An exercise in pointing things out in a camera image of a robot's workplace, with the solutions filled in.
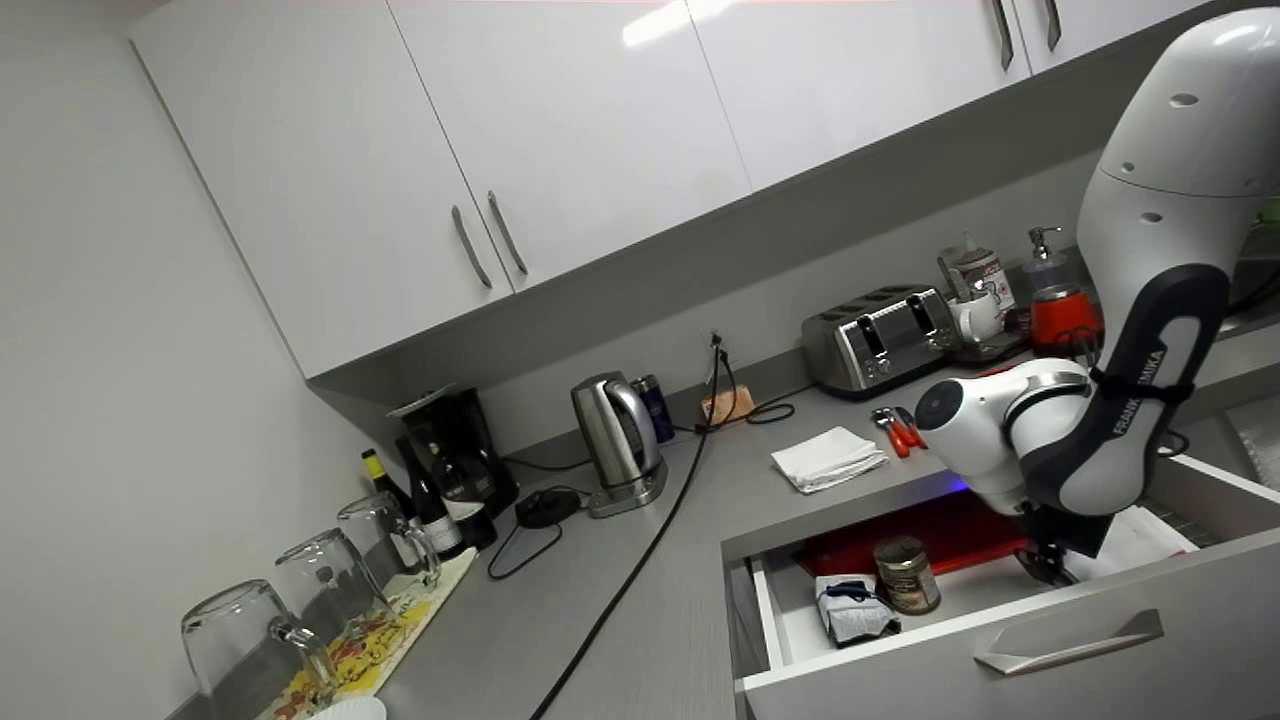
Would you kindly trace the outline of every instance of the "electric kettle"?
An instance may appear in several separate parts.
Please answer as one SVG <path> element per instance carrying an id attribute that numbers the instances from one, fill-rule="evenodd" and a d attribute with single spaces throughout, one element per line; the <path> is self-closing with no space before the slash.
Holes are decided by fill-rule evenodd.
<path id="1" fill-rule="evenodd" d="M 574 384 L 573 411 L 599 468 L 599 494 L 593 494 L 588 513 L 615 515 L 651 502 L 665 487 L 665 460 L 645 398 L 625 372 Z"/>

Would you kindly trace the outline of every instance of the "open drawer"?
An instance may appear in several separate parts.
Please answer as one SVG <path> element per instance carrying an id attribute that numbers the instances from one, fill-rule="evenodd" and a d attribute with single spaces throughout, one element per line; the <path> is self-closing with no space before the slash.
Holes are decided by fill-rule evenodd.
<path id="1" fill-rule="evenodd" d="M 852 649 L 822 640 L 789 550 L 757 554 L 763 668 L 741 693 L 757 720 L 1280 717 L 1280 494 L 1159 464 L 1153 507 L 1189 531 L 1133 507 L 1082 584 L 976 565 L 940 575 L 933 617 Z"/>

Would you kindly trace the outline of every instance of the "drawer handle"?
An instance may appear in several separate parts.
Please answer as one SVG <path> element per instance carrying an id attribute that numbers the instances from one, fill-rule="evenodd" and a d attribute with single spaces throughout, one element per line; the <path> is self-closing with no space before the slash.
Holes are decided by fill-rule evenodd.
<path id="1" fill-rule="evenodd" d="M 1098 635 L 1098 640 L 1082 640 L 1071 649 L 1057 649 L 1057 653 L 1040 653 L 1040 654 L 1014 654 L 1014 653 L 1001 653 L 996 644 L 989 653 L 970 653 L 976 664 L 991 668 L 996 675 L 1026 675 L 1040 668 L 1057 668 L 1057 664 L 1075 664 L 1087 654 L 1108 654 L 1133 644 L 1147 644 L 1159 640 L 1163 625 L 1155 608 L 1136 612 L 1115 635 Z"/>
<path id="2" fill-rule="evenodd" d="M 1043 0 L 1043 34 L 1047 34 L 1047 47 L 1062 41 L 1062 16 L 1057 12 L 1057 0 Z"/>
<path id="3" fill-rule="evenodd" d="M 507 242 L 512 260 L 516 260 L 521 274 L 527 274 L 527 263 L 525 263 L 525 255 L 521 255 L 521 247 L 516 247 L 516 238 L 512 238 L 507 216 L 502 216 L 502 206 L 494 203 L 494 194 L 490 194 L 490 192 L 486 192 L 486 212 L 490 212 L 494 230 L 502 234 L 502 242 Z"/>
<path id="4" fill-rule="evenodd" d="M 1004 0 L 989 0 L 991 16 L 996 16 L 996 27 L 1001 27 L 1001 67 L 1010 63 L 1010 27 L 1006 27 L 1006 16 L 1004 16 Z"/>
<path id="5" fill-rule="evenodd" d="M 464 223 L 464 212 L 452 203 L 452 228 L 457 228 L 457 238 L 464 242 L 469 260 L 473 260 L 473 270 L 484 288 L 490 288 L 477 247 L 473 247 L 473 234 L 469 234 L 469 223 Z"/>

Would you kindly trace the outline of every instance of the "white robot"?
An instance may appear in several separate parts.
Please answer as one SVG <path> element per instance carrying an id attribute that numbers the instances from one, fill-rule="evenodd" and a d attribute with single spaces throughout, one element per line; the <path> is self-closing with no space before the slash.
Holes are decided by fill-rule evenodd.
<path id="1" fill-rule="evenodd" d="M 1280 7 L 1182 30 L 1115 125 L 1080 206 L 1080 255 L 1102 307 L 1096 367 L 1026 361 L 933 384 L 928 448 L 1040 542 L 1096 550 L 1147 483 L 1155 436 L 1227 311 L 1231 263 L 1280 189 Z"/>

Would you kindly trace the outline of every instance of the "upper cabinet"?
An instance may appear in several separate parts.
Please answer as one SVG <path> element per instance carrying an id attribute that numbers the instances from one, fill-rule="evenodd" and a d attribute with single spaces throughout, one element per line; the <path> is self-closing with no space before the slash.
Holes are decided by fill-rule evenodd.
<path id="1" fill-rule="evenodd" d="M 132 41 L 304 376 L 512 293 L 381 0 L 171 0 Z"/>
<path id="2" fill-rule="evenodd" d="M 386 4 L 516 288 L 746 192 L 679 0 Z"/>
<path id="3" fill-rule="evenodd" d="M 1202 0 L 1010 0 L 1033 67 L 1053 67 L 1071 57 L 1115 44 L 1159 19 L 1199 7 Z"/>
<path id="4" fill-rule="evenodd" d="M 1022 81 L 1001 0 L 686 0 L 757 182 Z"/>

